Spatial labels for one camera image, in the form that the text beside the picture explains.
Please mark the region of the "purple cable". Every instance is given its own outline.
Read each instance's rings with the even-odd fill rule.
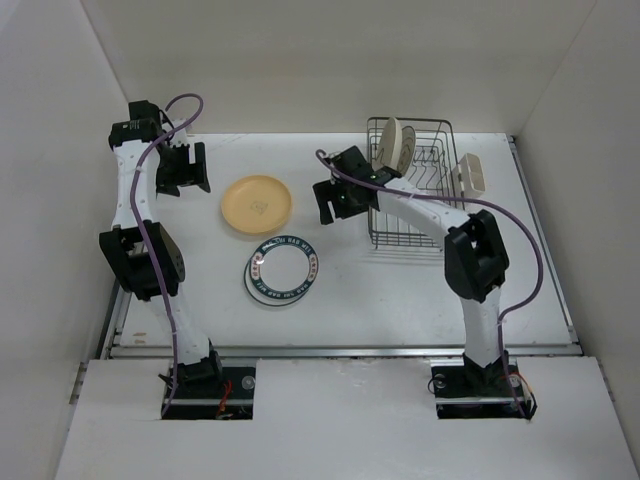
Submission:
[[[511,395],[513,396],[513,398],[515,400],[516,406],[518,408],[518,413],[522,417],[526,417],[526,415],[524,413],[524,410],[520,406],[520,402],[518,402],[518,393],[516,392],[516,389],[511,384],[511,381],[509,380],[509,376],[510,376],[510,373],[509,373],[509,360],[507,359],[507,356],[504,353],[504,336],[503,336],[503,332],[502,332],[502,323],[504,322],[504,317],[506,317],[509,313],[513,312],[514,310],[518,310],[519,308],[522,308],[525,305],[528,305],[529,303],[531,303],[533,301],[533,299],[538,296],[538,293],[540,293],[540,289],[542,288],[542,279],[543,279],[543,276],[544,276],[544,263],[543,263],[543,260],[542,260],[542,253],[540,253],[540,248],[538,247],[538,244],[536,243],[536,239],[533,236],[533,234],[531,233],[531,231],[529,231],[527,226],[524,223],[522,223],[522,221],[518,217],[516,217],[513,213],[511,213],[506,208],[503,208],[500,205],[496,205],[495,203],[488,202],[486,200],[481,200],[479,198],[464,198],[464,197],[451,197],[451,196],[442,196],[441,197],[441,196],[437,196],[437,195],[427,195],[427,194],[423,194],[423,193],[414,194],[414,193],[410,193],[410,192],[405,192],[403,190],[396,190],[396,189],[392,189],[392,188],[379,187],[377,185],[372,185],[370,183],[363,182],[361,180],[358,180],[356,178],[350,177],[349,175],[345,175],[344,173],[342,173],[340,170],[335,168],[333,165],[331,165],[331,163],[329,163],[327,161],[327,152],[325,152],[324,150],[316,150],[316,157],[318,158],[318,160],[320,160],[320,162],[325,167],[327,167],[329,170],[331,170],[331,173],[334,176],[336,176],[338,178],[341,178],[343,180],[346,180],[347,182],[359,185],[361,187],[365,187],[365,188],[368,188],[370,190],[374,190],[374,191],[377,191],[377,192],[394,193],[396,195],[400,195],[400,196],[403,196],[403,197],[417,198],[419,200],[438,200],[438,201],[445,201],[445,202],[461,202],[461,203],[473,203],[473,204],[476,204],[476,205],[482,205],[483,207],[488,207],[488,208],[492,208],[494,210],[497,210],[498,212],[503,214],[505,217],[507,217],[509,220],[514,222],[520,228],[520,230],[522,230],[522,232],[527,237],[527,240],[529,240],[529,242],[531,243],[531,246],[533,247],[533,253],[534,253],[535,257],[536,257],[536,265],[537,265],[537,269],[538,269],[538,278],[536,279],[536,285],[535,285],[533,291],[531,292],[531,294],[527,298],[525,298],[524,300],[522,300],[519,303],[516,303],[515,305],[511,305],[510,307],[508,307],[505,310],[503,310],[502,312],[500,312],[500,314],[498,315],[498,348],[500,349],[500,358],[502,360],[502,368],[504,370],[505,379],[507,381],[507,385],[509,385],[509,389],[511,391]]]
[[[142,241],[144,246],[147,247],[147,252],[149,253],[149,258],[151,259],[151,265],[153,265],[153,271],[156,274],[156,278],[158,279],[158,284],[160,285],[160,293],[162,293],[162,300],[164,301],[164,308],[167,311],[167,317],[169,317],[169,324],[171,325],[171,345],[173,350],[173,375],[171,379],[171,393],[169,394],[169,398],[167,399],[167,404],[162,409],[161,417],[164,417],[164,414],[169,409],[171,405],[171,401],[176,393],[176,387],[178,385],[178,341],[177,341],[177,328],[176,321],[173,318],[173,312],[171,311],[171,302],[169,301],[169,292],[167,291],[167,284],[164,281],[164,276],[162,275],[162,268],[160,267],[160,262],[158,261],[158,256],[156,255],[156,251],[153,249],[153,245],[151,244],[151,238],[149,237],[149,233],[147,232],[147,228],[142,221],[142,216],[140,215],[140,211],[138,210],[138,206],[136,205],[136,189],[138,188],[138,180],[140,179],[140,171],[142,165],[149,153],[153,151],[158,145],[164,142],[168,137],[175,134],[176,132],[182,130],[183,128],[191,125],[196,118],[200,116],[202,113],[202,109],[204,108],[204,100],[202,97],[196,93],[183,93],[182,95],[178,95],[176,98],[171,100],[167,107],[165,108],[168,111],[174,103],[183,98],[195,98],[200,102],[198,106],[198,110],[194,113],[187,121],[185,121],[182,125],[179,125],[175,128],[172,128],[168,132],[163,133],[158,138],[156,138],[153,142],[149,144],[149,146],[142,152],[140,155],[140,160],[136,165],[136,171],[133,174],[133,181],[131,182],[131,194],[129,195],[129,203],[131,204],[131,210],[133,210],[133,216],[136,218],[136,223],[138,224],[138,229],[142,234]]]

